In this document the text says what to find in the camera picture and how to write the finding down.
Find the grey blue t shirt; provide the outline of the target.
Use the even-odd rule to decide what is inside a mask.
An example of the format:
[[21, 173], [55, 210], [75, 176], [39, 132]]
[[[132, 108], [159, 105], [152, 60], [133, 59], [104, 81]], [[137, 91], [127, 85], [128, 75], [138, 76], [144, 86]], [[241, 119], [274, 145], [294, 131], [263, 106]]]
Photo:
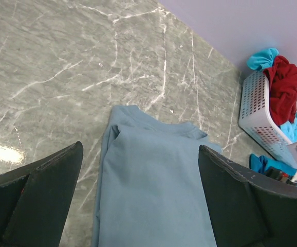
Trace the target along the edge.
[[103, 135], [92, 246], [216, 246], [198, 153], [220, 152], [190, 122], [112, 108]]

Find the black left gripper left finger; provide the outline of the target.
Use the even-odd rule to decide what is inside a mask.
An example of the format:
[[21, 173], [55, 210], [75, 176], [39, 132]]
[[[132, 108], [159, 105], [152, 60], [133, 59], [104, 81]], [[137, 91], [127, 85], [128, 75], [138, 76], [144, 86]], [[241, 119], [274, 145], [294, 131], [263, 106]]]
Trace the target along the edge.
[[0, 174], [0, 246], [59, 246], [82, 160], [76, 142]]

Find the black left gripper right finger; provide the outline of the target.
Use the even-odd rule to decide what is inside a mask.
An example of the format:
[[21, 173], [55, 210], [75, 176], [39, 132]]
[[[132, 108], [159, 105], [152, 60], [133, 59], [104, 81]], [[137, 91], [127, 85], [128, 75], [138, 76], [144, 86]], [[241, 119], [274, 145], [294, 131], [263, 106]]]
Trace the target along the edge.
[[217, 246], [297, 246], [297, 187], [199, 147], [198, 166]]

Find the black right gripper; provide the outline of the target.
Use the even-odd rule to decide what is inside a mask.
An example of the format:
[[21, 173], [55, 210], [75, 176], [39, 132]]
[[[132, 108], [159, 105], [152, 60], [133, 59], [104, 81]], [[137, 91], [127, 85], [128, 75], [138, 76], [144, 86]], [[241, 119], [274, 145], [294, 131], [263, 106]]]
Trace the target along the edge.
[[289, 174], [287, 174], [279, 169], [276, 169], [274, 167], [269, 167], [264, 172], [264, 175], [271, 179], [282, 182], [284, 184], [296, 184], [296, 182], [292, 181], [293, 176], [290, 176]]

